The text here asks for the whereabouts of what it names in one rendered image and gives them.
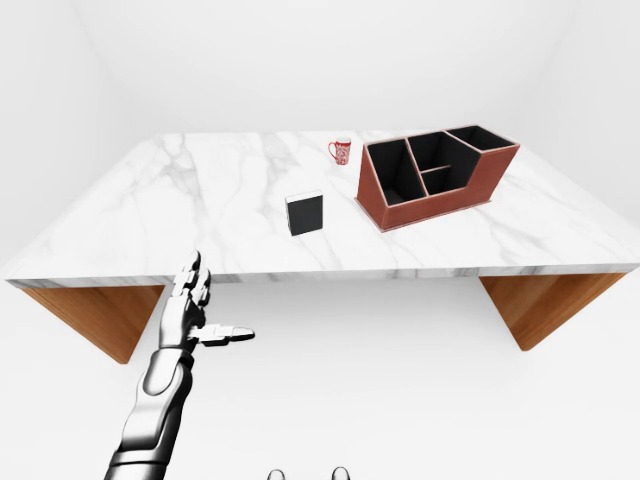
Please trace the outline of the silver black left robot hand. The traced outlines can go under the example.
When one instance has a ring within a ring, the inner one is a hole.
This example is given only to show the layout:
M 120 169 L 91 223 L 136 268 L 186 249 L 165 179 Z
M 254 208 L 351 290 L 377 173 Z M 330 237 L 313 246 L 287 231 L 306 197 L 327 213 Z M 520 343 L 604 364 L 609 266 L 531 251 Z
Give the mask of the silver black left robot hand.
M 211 273 L 201 262 L 201 253 L 194 250 L 174 277 L 160 320 L 160 348 L 192 352 L 198 343 L 206 347 L 223 346 L 255 337 L 249 328 L 206 323 L 204 308 L 210 300 Z

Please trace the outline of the black book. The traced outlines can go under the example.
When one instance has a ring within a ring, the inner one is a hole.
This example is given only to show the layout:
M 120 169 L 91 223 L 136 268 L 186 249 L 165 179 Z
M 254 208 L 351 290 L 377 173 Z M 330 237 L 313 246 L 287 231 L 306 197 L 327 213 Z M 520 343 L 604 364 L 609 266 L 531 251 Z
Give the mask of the black book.
M 320 190 L 288 196 L 285 203 L 292 236 L 323 228 L 323 194 Z

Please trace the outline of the red-brown desk caddy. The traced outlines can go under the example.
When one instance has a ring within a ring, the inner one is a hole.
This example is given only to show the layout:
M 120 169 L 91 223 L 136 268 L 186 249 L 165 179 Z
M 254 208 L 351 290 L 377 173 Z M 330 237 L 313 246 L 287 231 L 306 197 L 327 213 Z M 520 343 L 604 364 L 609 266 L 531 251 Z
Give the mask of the red-brown desk caddy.
M 519 148 L 478 125 L 370 142 L 356 200 L 382 231 L 481 205 Z

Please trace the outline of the wooden table leg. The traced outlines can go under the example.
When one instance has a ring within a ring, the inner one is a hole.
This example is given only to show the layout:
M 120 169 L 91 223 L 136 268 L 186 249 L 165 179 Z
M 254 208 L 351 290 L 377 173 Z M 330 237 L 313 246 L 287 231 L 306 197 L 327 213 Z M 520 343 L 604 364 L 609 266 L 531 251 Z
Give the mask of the wooden table leg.
M 623 278 L 622 273 L 484 276 L 516 343 L 528 351 Z
M 29 288 L 27 295 L 120 364 L 126 364 L 162 286 Z

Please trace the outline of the red white patterned mug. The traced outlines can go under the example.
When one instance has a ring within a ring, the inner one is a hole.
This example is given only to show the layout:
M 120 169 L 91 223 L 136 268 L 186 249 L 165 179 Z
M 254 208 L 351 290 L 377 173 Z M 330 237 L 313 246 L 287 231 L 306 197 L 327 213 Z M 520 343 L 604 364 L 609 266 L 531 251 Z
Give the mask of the red white patterned mug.
M 351 138 L 347 136 L 338 137 L 328 144 L 328 152 L 337 165 L 347 165 L 351 150 Z

